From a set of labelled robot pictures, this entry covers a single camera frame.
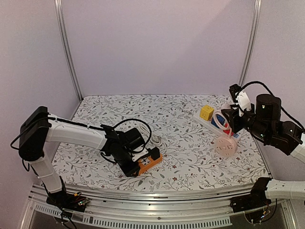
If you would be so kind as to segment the pink round power strip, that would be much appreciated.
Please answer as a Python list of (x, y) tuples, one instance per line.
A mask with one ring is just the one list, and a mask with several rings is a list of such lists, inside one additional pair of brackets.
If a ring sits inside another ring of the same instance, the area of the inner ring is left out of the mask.
[(215, 141), (215, 150), (223, 157), (231, 157), (237, 151), (237, 143), (232, 137), (222, 135)]

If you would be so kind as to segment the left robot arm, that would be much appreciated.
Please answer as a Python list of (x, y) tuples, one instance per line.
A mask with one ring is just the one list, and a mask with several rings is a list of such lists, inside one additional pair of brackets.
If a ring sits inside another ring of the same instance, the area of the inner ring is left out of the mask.
[(108, 125), (95, 127), (77, 123), (52, 115), (47, 107), (40, 106), (20, 127), (20, 134), (13, 142), (16, 141), (19, 156), (30, 164), (60, 207), (67, 207), (71, 197), (63, 191), (64, 184), (43, 151), (45, 142), (91, 147), (112, 156), (127, 177), (140, 173), (139, 163), (133, 161), (132, 154), (144, 140), (136, 129), (124, 133)]

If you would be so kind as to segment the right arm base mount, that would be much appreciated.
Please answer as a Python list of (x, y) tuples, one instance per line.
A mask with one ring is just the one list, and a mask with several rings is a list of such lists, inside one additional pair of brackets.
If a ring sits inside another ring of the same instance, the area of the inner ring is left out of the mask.
[(272, 179), (269, 177), (260, 177), (254, 183), (249, 194), (231, 198), (230, 207), (233, 212), (246, 212), (255, 208), (263, 208), (256, 213), (245, 213), (245, 218), (249, 223), (262, 223), (266, 217), (270, 204), (272, 203), (265, 194), (267, 185), (271, 180)]

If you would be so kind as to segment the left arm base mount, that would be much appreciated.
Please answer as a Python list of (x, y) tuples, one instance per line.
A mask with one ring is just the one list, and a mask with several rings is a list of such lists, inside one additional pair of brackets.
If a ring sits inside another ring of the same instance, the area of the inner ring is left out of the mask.
[(65, 190), (56, 193), (46, 191), (48, 197), (46, 202), (54, 205), (59, 209), (68, 209), (73, 211), (84, 212), (90, 199), (81, 195), (81, 192), (69, 194)]

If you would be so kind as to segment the blue cube socket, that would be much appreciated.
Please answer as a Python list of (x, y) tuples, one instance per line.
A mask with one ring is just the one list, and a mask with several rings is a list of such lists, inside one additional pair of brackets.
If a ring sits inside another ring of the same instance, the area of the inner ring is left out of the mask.
[(222, 113), (220, 111), (215, 111), (212, 116), (211, 123), (217, 128), (219, 128), (219, 126), (224, 126), (225, 122), (226, 120)]

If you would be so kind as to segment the black adapter with cable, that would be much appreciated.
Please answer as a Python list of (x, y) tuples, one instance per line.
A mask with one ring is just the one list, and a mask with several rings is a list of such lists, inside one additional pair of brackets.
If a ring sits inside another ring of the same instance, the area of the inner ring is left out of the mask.
[(148, 149), (149, 155), (153, 160), (157, 160), (160, 158), (160, 150), (158, 147), (154, 147), (152, 149)]

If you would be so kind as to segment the orange power strip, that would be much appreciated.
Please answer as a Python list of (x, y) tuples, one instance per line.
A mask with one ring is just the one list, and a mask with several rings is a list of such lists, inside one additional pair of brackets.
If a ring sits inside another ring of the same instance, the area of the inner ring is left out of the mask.
[(138, 164), (140, 167), (138, 175), (141, 175), (144, 172), (146, 172), (147, 170), (149, 170), (150, 168), (156, 166), (157, 164), (159, 164), (162, 161), (162, 159), (163, 159), (162, 154), (160, 154), (160, 157), (156, 160), (152, 159), (151, 156), (144, 158), (144, 159), (140, 159), (138, 161)]

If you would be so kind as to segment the yellow cube socket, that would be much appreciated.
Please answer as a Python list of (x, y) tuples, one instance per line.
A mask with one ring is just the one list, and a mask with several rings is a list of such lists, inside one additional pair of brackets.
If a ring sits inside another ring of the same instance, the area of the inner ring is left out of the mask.
[(209, 121), (214, 113), (214, 108), (209, 105), (205, 105), (201, 108), (199, 117), (205, 121)]

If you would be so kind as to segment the white multicolour power strip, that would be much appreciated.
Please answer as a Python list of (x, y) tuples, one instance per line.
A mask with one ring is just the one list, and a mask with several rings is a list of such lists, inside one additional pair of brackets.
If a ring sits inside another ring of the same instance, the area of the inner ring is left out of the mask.
[(226, 132), (218, 127), (216, 127), (215, 125), (212, 124), (212, 122), (206, 121), (204, 119), (202, 119), (200, 117), (200, 112), (196, 112), (195, 114), (193, 114), (193, 119), (198, 122), (199, 124), (201, 124), (203, 127), (207, 128), (208, 130), (210, 130), (211, 132), (213, 132), (214, 134), (216, 134), (217, 136), (222, 136), (224, 134), (226, 134)]

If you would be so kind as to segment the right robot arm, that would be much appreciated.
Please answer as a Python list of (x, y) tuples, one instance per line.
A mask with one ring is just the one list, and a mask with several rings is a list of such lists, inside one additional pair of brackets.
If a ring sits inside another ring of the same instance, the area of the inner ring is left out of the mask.
[[(234, 133), (245, 129), (265, 146), (273, 146), (287, 156), (301, 162), (305, 160), (305, 132), (294, 122), (281, 121), (281, 99), (271, 94), (260, 94), (256, 103), (245, 111), (240, 108), (221, 110)], [(250, 208), (258, 207), (264, 200), (305, 198), (303, 181), (281, 181), (269, 177), (259, 178), (246, 198)]]

